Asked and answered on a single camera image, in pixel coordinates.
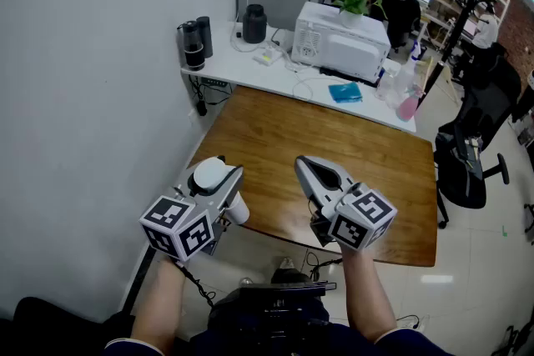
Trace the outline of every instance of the person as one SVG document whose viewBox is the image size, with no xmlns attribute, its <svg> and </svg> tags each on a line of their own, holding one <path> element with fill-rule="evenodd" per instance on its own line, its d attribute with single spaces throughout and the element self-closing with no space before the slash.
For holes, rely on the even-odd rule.
<svg viewBox="0 0 534 356">
<path fill-rule="evenodd" d="M 276 328 L 282 314 L 270 318 L 272 333 L 261 335 L 250 301 L 239 304 L 239 290 L 219 301 L 209 316 L 208 329 L 193 337 L 193 354 L 287 354 L 287 355 L 445 355 L 422 333 L 397 328 L 390 302 L 380 284 L 375 263 L 364 250 L 356 252 L 341 245 L 346 284 L 346 309 L 350 327 L 328 322 L 329 316 L 317 297 L 300 300 L 300 315 L 307 318 L 300 327 Z M 185 277 L 169 260 L 159 262 L 157 278 L 139 307 L 130 338 L 115 339 L 103 354 L 169 356 L 180 354 L 174 336 L 180 323 Z M 272 283 L 310 282 L 286 259 Z M 280 312 L 290 311 L 290 301 L 277 303 Z"/>
<path fill-rule="evenodd" d="M 478 58 L 483 58 L 487 49 L 490 49 L 491 45 L 497 41 L 498 34 L 499 24 L 496 20 L 495 10 L 493 5 L 488 3 L 486 13 L 482 14 L 478 19 L 473 40 L 470 43 L 462 42 L 464 53 L 453 69 L 455 79 L 460 77 L 462 70 L 465 74 L 472 58 L 473 62 L 476 62 Z"/>
</svg>

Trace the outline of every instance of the wooden table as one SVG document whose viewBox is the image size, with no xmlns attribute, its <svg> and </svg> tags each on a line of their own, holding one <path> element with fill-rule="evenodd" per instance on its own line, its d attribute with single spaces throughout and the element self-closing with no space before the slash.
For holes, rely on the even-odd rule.
<svg viewBox="0 0 534 356">
<path fill-rule="evenodd" d="M 311 248 L 310 211 L 294 170 L 301 154 L 342 165 L 398 209 L 376 261 L 431 267 L 436 260 L 436 179 L 431 143 L 408 133 L 292 98 L 237 87 L 192 163 L 223 154 L 244 165 L 246 228 Z M 339 252 L 337 243 L 326 249 Z"/>
</svg>

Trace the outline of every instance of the power strip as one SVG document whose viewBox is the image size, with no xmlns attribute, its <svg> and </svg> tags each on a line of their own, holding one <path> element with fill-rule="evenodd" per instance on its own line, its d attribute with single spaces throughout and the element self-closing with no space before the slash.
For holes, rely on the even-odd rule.
<svg viewBox="0 0 534 356">
<path fill-rule="evenodd" d="M 218 86 L 220 88 L 226 88 L 226 85 L 228 85 L 228 82 L 210 78 L 200 78 L 200 82 L 206 86 Z"/>
</svg>

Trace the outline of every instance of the green plant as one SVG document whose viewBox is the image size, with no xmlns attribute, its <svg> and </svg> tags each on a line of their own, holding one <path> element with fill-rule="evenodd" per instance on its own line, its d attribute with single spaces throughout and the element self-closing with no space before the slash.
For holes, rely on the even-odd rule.
<svg viewBox="0 0 534 356">
<path fill-rule="evenodd" d="M 341 6 L 340 11 L 347 11 L 356 15 L 367 14 L 367 0 L 335 0 L 334 5 Z"/>
</svg>

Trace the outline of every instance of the human arm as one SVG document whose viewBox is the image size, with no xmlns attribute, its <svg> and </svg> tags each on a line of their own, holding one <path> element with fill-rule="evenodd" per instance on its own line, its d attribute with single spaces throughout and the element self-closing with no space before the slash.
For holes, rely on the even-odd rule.
<svg viewBox="0 0 534 356">
<path fill-rule="evenodd" d="M 341 245 L 351 328 L 371 342 L 397 326 L 390 301 L 382 288 L 373 258 Z"/>
<path fill-rule="evenodd" d="M 166 355 L 171 353 L 182 309 L 184 283 L 184 274 L 169 258 L 159 262 L 156 279 L 137 312 L 131 338 L 148 343 Z"/>
</svg>

